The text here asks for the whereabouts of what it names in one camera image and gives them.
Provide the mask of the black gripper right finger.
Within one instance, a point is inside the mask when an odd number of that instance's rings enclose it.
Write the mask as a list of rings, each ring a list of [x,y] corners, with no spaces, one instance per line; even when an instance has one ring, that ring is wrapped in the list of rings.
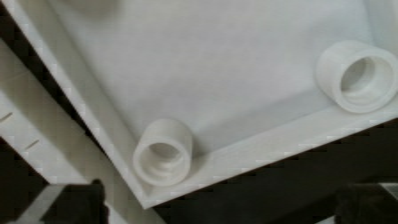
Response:
[[[398,183],[349,184],[335,199],[335,224],[398,224]]]

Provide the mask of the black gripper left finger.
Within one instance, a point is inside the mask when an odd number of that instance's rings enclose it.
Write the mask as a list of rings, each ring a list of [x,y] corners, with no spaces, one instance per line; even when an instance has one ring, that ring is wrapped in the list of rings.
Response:
[[[53,184],[15,219],[15,224],[108,224],[104,186],[99,180],[88,184]]]

